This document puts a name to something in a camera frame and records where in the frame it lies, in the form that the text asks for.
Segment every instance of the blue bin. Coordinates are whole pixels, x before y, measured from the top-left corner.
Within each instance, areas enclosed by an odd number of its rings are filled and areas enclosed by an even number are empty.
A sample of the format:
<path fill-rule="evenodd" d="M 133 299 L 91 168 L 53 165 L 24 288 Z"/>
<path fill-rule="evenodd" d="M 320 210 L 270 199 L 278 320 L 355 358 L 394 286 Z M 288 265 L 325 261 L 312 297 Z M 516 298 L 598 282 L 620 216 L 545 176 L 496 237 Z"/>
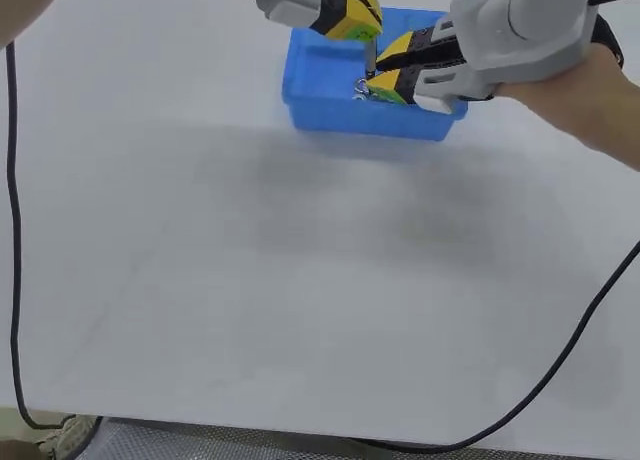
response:
<path fill-rule="evenodd" d="M 385 8 L 379 52 L 410 30 L 432 26 L 442 12 Z M 282 97 L 296 128 L 442 141 L 468 105 L 459 101 L 451 115 L 417 105 L 354 100 L 364 76 L 364 46 L 329 40 L 309 29 L 294 29 L 282 81 Z"/>

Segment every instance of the robotic arm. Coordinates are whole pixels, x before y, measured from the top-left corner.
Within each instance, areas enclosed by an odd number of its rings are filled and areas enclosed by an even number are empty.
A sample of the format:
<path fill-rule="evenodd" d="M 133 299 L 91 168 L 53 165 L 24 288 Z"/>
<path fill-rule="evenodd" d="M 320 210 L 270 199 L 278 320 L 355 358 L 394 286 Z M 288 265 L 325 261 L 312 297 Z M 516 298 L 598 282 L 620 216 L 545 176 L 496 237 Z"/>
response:
<path fill-rule="evenodd" d="M 265 16 L 334 40 L 370 41 L 382 33 L 378 0 L 256 0 Z"/>
<path fill-rule="evenodd" d="M 589 44 L 622 51 L 598 5 L 613 0 L 452 0 L 434 27 L 408 32 L 368 79 L 379 100 L 451 113 L 453 102 L 489 100 L 501 83 L 550 78 L 580 62 Z M 369 42 L 382 32 L 377 0 L 256 0 L 273 21 L 328 38 Z"/>
<path fill-rule="evenodd" d="M 592 42 L 622 51 L 598 4 L 610 0 L 452 0 L 435 27 L 409 32 L 379 58 L 378 96 L 450 113 L 501 83 L 545 80 L 584 60 Z"/>

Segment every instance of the small metal object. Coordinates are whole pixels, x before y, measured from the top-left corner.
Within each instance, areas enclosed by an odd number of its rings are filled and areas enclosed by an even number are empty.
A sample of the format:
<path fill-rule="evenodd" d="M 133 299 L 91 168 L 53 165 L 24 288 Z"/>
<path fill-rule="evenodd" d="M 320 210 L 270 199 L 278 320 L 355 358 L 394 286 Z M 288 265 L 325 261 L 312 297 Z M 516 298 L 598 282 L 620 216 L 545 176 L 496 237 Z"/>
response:
<path fill-rule="evenodd" d="M 369 87 L 367 87 L 367 79 L 366 78 L 359 78 L 356 81 L 356 85 L 354 87 L 354 90 L 356 91 L 356 93 L 360 94 L 360 95 L 364 95 L 365 97 L 368 97 L 371 92 L 369 91 Z"/>
<path fill-rule="evenodd" d="M 364 76 L 371 80 L 376 76 L 376 63 L 378 61 L 378 37 L 364 44 Z"/>

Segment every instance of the white tabletop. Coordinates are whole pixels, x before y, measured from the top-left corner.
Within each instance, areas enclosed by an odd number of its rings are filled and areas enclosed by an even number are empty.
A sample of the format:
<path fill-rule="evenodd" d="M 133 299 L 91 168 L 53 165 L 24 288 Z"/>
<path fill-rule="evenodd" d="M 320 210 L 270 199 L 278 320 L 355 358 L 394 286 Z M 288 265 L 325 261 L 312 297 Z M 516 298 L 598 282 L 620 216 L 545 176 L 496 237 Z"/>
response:
<path fill-rule="evenodd" d="M 638 7 L 604 11 L 640 81 Z M 288 35 L 250 0 L 60 0 L 20 39 L 32 407 L 456 441 L 538 381 L 640 236 L 640 177 L 508 101 L 442 145 L 295 132 Z M 10 238 L 3 188 L 7 405 Z M 483 445 L 638 458 L 639 291 L 634 266 Z"/>

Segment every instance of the wire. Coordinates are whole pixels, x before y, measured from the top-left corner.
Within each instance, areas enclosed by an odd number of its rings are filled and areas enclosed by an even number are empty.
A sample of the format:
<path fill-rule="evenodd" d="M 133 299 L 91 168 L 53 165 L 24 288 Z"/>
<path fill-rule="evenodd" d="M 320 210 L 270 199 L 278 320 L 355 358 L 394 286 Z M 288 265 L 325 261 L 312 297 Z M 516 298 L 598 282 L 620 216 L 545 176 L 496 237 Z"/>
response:
<path fill-rule="evenodd" d="M 24 394 L 22 390 L 22 381 L 20 375 L 20 356 L 18 349 L 18 334 L 20 327 L 20 293 L 22 282 L 22 220 L 20 216 L 20 202 L 18 199 L 18 187 L 16 181 L 16 150 L 18 140 L 18 88 L 17 88 L 17 74 L 16 74 L 16 59 L 15 59 L 15 44 L 11 43 L 6 48 L 7 56 L 7 84 L 9 91 L 9 139 L 7 147 L 7 187 L 9 189 L 9 202 L 11 203 L 11 214 L 13 218 L 13 310 L 11 313 L 11 365 L 13 368 L 13 383 L 16 392 L 16 401 L 18 404 L 18 411 L 24 422 L 34 430 L 51 430 L 59 429 L 64 426 L 64 423 L 71 417 L 67 417 L 62 423 L 57 425 L 42 425 L 35 422 L 25 406 Z M 591 301 L 587 310 L 582 315 L 578 326 L 571 335 L 571 338 L 565 345 L 558 358 L 553 362 L 551 368 L 542 377 L 542 379 L 536 384 L 536 386 L 524 397 L 513 409 L 511 409 L 500 420 L 493 425 L 485 428 L 481 432 L 457 443 L 450 445 L 440 445 L 433 447 L 409 447 L 389 444 L 377 440 L 364 440 L 353 439 L 356 442 L 376 447 L 385 450 L 391 450 L 394 452 L 408 453 L 408 454 L 422 454 L 422 455 L 436 455 L 442 453 L 454 452 L 462 450 L 475 443 L 485 439 L 489 435 L 494 434 L 514 418 L 516 418 L 525 408 L 527 408 L 535 398 L 540 395 L 544 388 L 549 384 L 553 377 L 558 373 L 558 370 L 564 362 L 567 360 L 576 344 L 580 340 L 580 337 L 584 333 L 589 321 L 593 317 L 593 314 L 600 306 L 602 301 L 606 298 L 607 294 L 611 291 L 613 286 L 618 282 L 620 277 L 629 268 L 633 261 L 640 254 L 640 241 L 631 249 L 629 254 L 620 263 L 618 268 L 613 272 L 611 277 L 607 280 L 602 289 L 598 292 L 595 298 Z"/>
<path fill-rule="evenodd" d="M 84 451 L 89 445 L 91 445 L 91 442 L 93 442 L 93 439 L 96 437 L 103 420 L 104 417 L 96 418 L 96 421 L 93 424 L 93 427 L 91 427 L 91 431 L 89 432 L 89 434 L 84 438 L 84 440 L 82 440 L 82 442 L 78 444 L 76 448 L 73 449 L 73 451 L 67 454 L 64 460 L 76 460 L 82 453 L 84 453 Z"/>
<path fill-rule="evenodd" d="M 36 422 L 25 405 L 20 373 L 20 350 L 18 337 L 20 334 L 20 294 L 22 290 L 22 218 L 18 198 L 18 182 L 16 180 L 16 153 L 18 147 L 18 79 L 16 72 L 16 50 L 12 42 L 6 47 L 7 86 L 9 92 L 9 138 L 7 141 L 7 188 L 13 219 L 13 307 L 11 310 L 11 368 L 13 370 L 13 386 L 16 392 L 18 412 L 22 420 L 33 430 L 57 430 L 73 418 L 65 417 L 59 424 L 40 424 Z"/>
<path fill-rule="evenodd" d="M 522 413 L 522 411 L 525 408 L 527 408 L 529 404 L 533 402 L 533 400 L 535 400 L 535 398 L 538 395 L 540 395 L 542 390 L 544 390 L 544 388 L 549 384 L 549 382 L 553 379 L 556 373 L 558 373 L 558 370 L 560 370 L 560 367 L 562 367 L 565 360 L 569 357 L 569 355 L 575 348 L 576 344 L 578 343 L 578 340 L 580 340 L 580 337 L 582 336 L 585 329 L 587 328 L 587 325 L 589 324 L 591 317 L 593 317 L 593 314 L 595 313 L 596 309 L 600 306 L 602 301 L 606 298 L 607 294 L 611 291 L 611 289 L 618 282 L 622 274 L 627 270 L 627 268 L 629 268 L 629 266 L 633 263 L 633 261 L 638 257 L 639 254 L 640 254 L 640 241 L 636 244 L 635 247 L 633 247 L 633 249 L 631 249 L 629 254 L 625 257 L 625 259 L 618 266 L 618 268 L 616 268 L 615 272 L 613 272 L 611 277 L 609 277 L 609 280 L 607 280 L 607 282 L 604 284 L 602 289 L 600 289 L 598 294 L 591 301 L 591 303 L 587 307 L 587 310 L 582 315 L 582 318 L 580 319 L 578 326 L 573 332 L 573 335 L 571 335 L 571 338 L 569 339 L 565 347 L 562 349 L 562 352 L 560 352 L 560 355 L 558 356 L 556 361 L 553 362 L 553 365 L 551 365 L 551 368 L 549 368 L 547 373 L 544 374 L 542 379 L 536 384 L 535 387 L 533 387 L 533 390 L 531 390 L 531 392 L 529 392 L 529 394 L 526 397 L 524 397 L 515 407 L 513 407 L 513 409 L 511 409 L 511 411 L 509 411 L 504 417 L 502 417 L 500 420 L 498 420 L 496 423 L 494 423 L 490 427 L 487 427 L 484 430 L 482 430 L 480 433 L 477 433 L 460 442 L 452 443 L 450 445 L 439 445 L 439 446 L 433 446 L 433 447 L 408 447 L 408 446 L 394 445 L 387 442 L 380 442 L 377 440 L 361 440 L 361 439 L 353 439 L 353 440 L 359 443 L 364 443 L 372 447 L 383 448 L 385 450 L 391 450 L 399 453 L 437 455 L 441 453 L 450 453 L 450 452 L 455 452 L 457 450 L 462 450 L 463 448 L 470 447 L 471 445 L 478 443 L 480 440 L 487 438 L 489 435 L 496 433 L 498 430 L 500 430 L 502 427 L 504 427 L 509 422 L 511 422 L 514 418 L 516 418 L 520 413 Z"/>

